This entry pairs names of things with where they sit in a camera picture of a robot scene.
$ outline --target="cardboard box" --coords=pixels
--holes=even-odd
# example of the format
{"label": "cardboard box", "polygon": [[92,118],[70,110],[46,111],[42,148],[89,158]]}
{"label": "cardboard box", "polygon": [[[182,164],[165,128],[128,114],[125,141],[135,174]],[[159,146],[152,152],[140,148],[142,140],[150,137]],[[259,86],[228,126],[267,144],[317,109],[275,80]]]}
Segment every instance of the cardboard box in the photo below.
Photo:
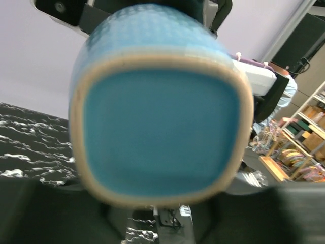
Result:
{"label": "cardboard box", "polygon": [[325,146],[315,153],[315,158],[320,162],[325,161]]}
{"label": "cardboard box", "polygon": [[308,106],[303,114],[306,115],[308,118],[312,119],[313,117],[316,117],[319,113],[322,113],[323,110],[316,106]]}
{"label": "cardboard box", "polygon": [[325,117],[321,118],[319,121],[318,121],[318,125],[325,130]]}
{"label": "cardboard box", "polygon": [[316,133],[311,133],[310,136],[308,136],[307,139],[303,141],[303,145],[308,148],[310,151],[313,151],[315,148],[317,148],[321,143],[323,142],[323,139],[318,136]]}
{"label": "cardboard box", "polygon": [[306,107],[304,107],[301,111],[303,114],[305,114],[305,112],[307,111],[307,109],[309,109],[311,106],[310,105],[306,105]]}

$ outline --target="person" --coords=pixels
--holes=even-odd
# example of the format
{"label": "person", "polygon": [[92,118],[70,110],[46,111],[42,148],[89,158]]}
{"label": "person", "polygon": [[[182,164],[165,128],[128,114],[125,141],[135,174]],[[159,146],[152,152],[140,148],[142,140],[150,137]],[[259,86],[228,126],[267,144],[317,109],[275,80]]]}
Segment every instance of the person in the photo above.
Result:
{"label": "person", "polygon": [[264,121],[262,121],[260,123],[253,124],[253,126],[252,126],[252,128],[254,130],[252,133],[253,137],[258,135],[282,108],[287,107],[290,104],[293,96],[295,95],[295,93],[298,89],[297,83],[291,77],[291,75],[287,69],[284,69],[284,68],[276,65],[275,63],[269,63],[269,65],[274,69],[275,72],[287,77],[289,79],[289,83],[286,86],[283,95],[281,96],[279,102],[277,103],[277,105],[276,105],[274,111],[271,113],[271,115]]}

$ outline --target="blue ceramic mug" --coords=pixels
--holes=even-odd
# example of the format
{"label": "blue ceramic mug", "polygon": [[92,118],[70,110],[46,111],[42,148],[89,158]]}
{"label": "blue ceramic mug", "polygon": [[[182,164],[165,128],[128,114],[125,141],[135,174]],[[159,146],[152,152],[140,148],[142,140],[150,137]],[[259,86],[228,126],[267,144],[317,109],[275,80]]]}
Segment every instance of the blue ceramic mug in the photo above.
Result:
{"label": "blue ceramic mug", "polygon": [[74,67],[73,152],[86,187],[108,203],[172,205],[224,190],[252,118],[245,75],[208,29],[173,8],[116,12]]}

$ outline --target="black chair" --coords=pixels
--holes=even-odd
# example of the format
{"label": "black chair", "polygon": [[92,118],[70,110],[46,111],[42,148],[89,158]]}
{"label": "black chair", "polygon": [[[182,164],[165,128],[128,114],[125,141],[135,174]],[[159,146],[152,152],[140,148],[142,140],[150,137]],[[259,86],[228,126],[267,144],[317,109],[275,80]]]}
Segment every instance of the black chair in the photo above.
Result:
{"label": "black chair", "polygon": [[289,83],[289,79],[276,73],[277,80],[265,96],[255,97],[254,122],[260,123],[267,119],[274,111],[284,90]]}

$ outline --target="light blue shirt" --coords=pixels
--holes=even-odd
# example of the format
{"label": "light blue shirt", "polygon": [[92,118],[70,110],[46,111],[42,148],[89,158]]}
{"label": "light blue shirt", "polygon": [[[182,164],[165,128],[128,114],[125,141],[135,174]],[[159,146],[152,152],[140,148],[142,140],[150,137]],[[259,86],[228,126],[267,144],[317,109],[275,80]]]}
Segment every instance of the light blue shirt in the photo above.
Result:
{"label": "light blue shirt", "polygon": [[277,112],[279,112],[282,108],[287,107],[290,104],[293,96],[295,95],[298,89],[297,83],[290,75],[286,75],[286,77],[289,78],[289,83],[286,86],[284,93],[280,98],[278,104],[276,105],[273,113],[271,113],[271,115],[264,121],[253,124],[253,129],[256,131],[257,134],[259,134],[264,129],[264,127],[269,124],[269,122],[274,118]]}

